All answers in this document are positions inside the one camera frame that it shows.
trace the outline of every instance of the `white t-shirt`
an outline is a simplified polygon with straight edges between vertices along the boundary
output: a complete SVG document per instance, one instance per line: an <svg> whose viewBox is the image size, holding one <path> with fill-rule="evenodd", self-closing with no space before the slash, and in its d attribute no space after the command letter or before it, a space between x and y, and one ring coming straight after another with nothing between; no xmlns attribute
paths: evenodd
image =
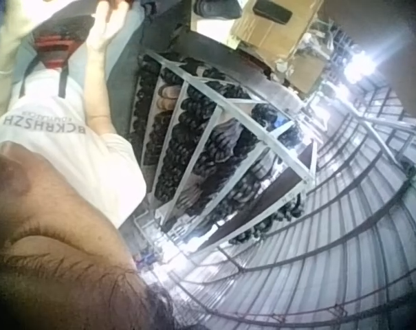
<svg viewBox="0 0 416 330"><path fill-rule="evenodd" d="M83 91L71 78L58 97L60 74L37 71L14 86L0 118L0 143L15 142L46 158L88 202L119 228L145 196L131 145L117 134L97 135L85 124Z"/></svg>

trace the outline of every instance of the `person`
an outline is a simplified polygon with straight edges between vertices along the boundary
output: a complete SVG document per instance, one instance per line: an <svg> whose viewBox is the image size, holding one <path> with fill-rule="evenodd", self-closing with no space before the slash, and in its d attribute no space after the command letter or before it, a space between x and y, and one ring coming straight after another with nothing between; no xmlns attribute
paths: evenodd
<svg viewBox="0 0 416 330"><path fill-rule="evenodd" d="M118 232L146 188L106 79L144 13L100 1L68 70L45 69L28 35L73 1L6 1L0 329L176 329L170 296L140 278Z"/></svg>

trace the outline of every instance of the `bracelet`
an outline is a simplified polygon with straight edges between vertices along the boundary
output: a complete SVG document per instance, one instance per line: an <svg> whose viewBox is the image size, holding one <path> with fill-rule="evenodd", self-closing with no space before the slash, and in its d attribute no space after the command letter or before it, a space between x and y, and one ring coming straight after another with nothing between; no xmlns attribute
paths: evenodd
<svg viewBox="0 0 416 330"><path fill-rule="evenodd" d="M1 70L0 70L0 74L2 74L2 75L4 75L4 76L7 76L7 75L11 74L13 71L14 71L13 69L12 69L12 70L10 70L10 71L1 71Z"/></svg>

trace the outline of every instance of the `corrugated metal roof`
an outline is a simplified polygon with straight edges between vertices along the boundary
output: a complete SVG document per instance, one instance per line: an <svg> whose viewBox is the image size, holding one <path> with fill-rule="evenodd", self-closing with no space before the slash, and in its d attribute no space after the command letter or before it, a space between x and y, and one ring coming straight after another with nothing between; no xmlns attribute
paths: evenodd
<svg viewBox="0 0 416 330"><path fill-rule="evenodd" d="M367 93L367 112L413 122L392 95ZM377 130L396 153L410 138ZM211 329L376 329L405 313L416 290L416 188L351 118L319 154L305 216L175 270L170 287L208 310L200 319ZM416 163L416 140L404 156Z"/></svg>

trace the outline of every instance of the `box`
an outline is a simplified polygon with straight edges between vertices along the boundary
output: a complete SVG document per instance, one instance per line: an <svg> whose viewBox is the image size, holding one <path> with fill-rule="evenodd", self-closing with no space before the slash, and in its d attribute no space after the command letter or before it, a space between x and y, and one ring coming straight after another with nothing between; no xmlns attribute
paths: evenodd
<svg viewBox="0 0 416 330"><path fill-rule="evenodd" d="M255 15L252 9L256 0L249 0L243 9L243 16L232 27L232 34L258 50L286 61L296 51L323 1L272 0L293 13L290 21L283 25Z"/></svg>

